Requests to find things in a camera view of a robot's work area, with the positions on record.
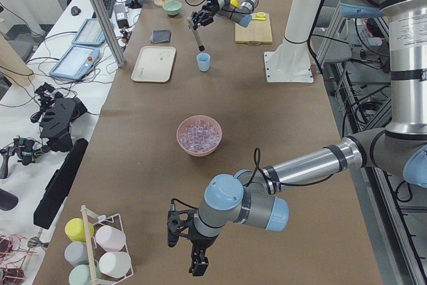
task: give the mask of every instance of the white table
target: white table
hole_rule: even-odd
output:
[[[81,9],[81,13],[77,16],[71,15],[70,9],[74,5]],[[140,12],[141,9],[129,9],[127,19],[131,26],[127,30],[133,28]],[[61,58],[68,50],[75,36],[75,33],[65,32],[78,31],[84,20],[90,18],[92,13],[93,9],[89,0],[73,0],[47,35],[47,40],[40,44],[31,59],[37,57]],[[111,22],[116,35],[120,37],[121,33],[114,17],[113,13]],[[31,60],[28,66],[34,71],[35,77],[32,80],[33,85],[25,88],[28,93],[23,88],[13,85],[0,101],[2,104],[0,105],[2,124],[0,127],[0,148],[10,144],[13,138],[18,135],[21,137],[34,137],[35,140],[41,141],[39,138],[39,125],[31,123],[29,120],[31,115],[39,111],[39,106],[34,101],[26,102],[31,99],[29,95],[34,96],[34,90],[45,82],[50,83],[57,89],[64,88],[60,89],[64,96],[69,93],[68,89],[72,86],[71,90],[77,93],[78,98],[84,103],[89,113],[82,115],[71,124],[71,138],[73,141],[79,138],[85,138],[89,141],[117,69],[117,64],[106,43],[100,47],[100,50],[102,58],[96,65],[96,76],[92,72],[85,78],[87,81],[78,84],[62,85],[66,81],[61,80],[55,83],[53,78],[47,76],[55,65],[56,60]],[[5,105],[18,106],[24,103],[26,104],[21,107],[5,107]],[[33,224],[33,213],[44,195],[46,185],[55,170],[61,167],[66,155],[67,153],[63,152],[49,152],[37,158],[35,164],[29,164],[28,166],[17,163],[17,156],[9,158],[9,175],[7,179],[0,181],[0,188],[15,194],[19,198],[19,203],[8,212],[0,211],[0,234],[18,234],[31,238],[41,233],[42,242],[50,240],[59,215],[57,215],[49,230],[43,230]],[[24,240],[21,245],[27,248],[27,240]],[[25,259],[23,268],[26,280],[24,284],[32,284],[43,257],[44,251],[41,248],[36,248],[35,254]]]

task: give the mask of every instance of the pink bowl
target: pink bowl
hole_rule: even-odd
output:
[[[215,128],[216,131],[218,132],[218,135],[220,136],[220,140],[215,144],[215,146],[205,152],[191,152],[188,149],[186,149],[179,140],[181,135],[185,133],[185,129],[187,127],[190,127],[191,125],[194,125],[197,120],[201,120],[204,123],[210,123],[211,127]],[[221,138],[222,138],[222,129],[219,123],[214,118],[211,118],[209,116],[204,116],[204,115],[196,115],[196,116],[191,116],[187,118],[178,126],[178,129],[176,131],[176,140],[178,141],[179,146],[181,146],[181,148],[185,150],[187,154],[196,156],[196,157],[202,157],[202,156],[212,154],[220,144]]]

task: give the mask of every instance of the blue joint cap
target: blue joint cap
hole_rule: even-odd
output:
[[[272,209],[272,213],[270,215],[270,219],[268,220],[268,224],[266,230],[272,230],[274,232],[282,231],[289,220],[289,206],[285,200],[276,197],[274,200],[274,205]]]
[[[243,186],[229,174],[215,176],[205,190],[205,202],[215,210],[230,210],[243,199]]]
[[[379,8],[341,3],[341,16],[345,18],[380,18],[384,14]]]
[[[427,188],[427,145],[417,150],[406,162],[403,178],[409,184]]]
[[[239,25],[241,25],[242,27],[247,27],[249,25],[249,23],[252,20],[252,16],[251,15],[245,15],[241,21],[239,21]]]

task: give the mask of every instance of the wooden cutting board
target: wooden cutting board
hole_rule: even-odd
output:
[[[236,43],[247,43],[250,45],[273,43],[270,15],[266,13],[266,20],[263,21],[252,20],[246,28],[236,24]]]

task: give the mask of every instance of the small white cup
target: small white cup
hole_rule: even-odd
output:
[[[131,268],[131,257],[127,252],[108,252],[99,259],[99,270],[113,278],[122,278]]]
[[[74,267],[78,265],[88,265],[86,243],[72,242],[64,252],[65,259]]]
[[[197,55],[197,66],[200,71],[208,71],[211,63],[211,56],[209,53],[199,53]]]
[[[126,244],[126,235],[121,230],[111,226],[102,226],[95,234],[95,241],[106,252],[118,252]]]

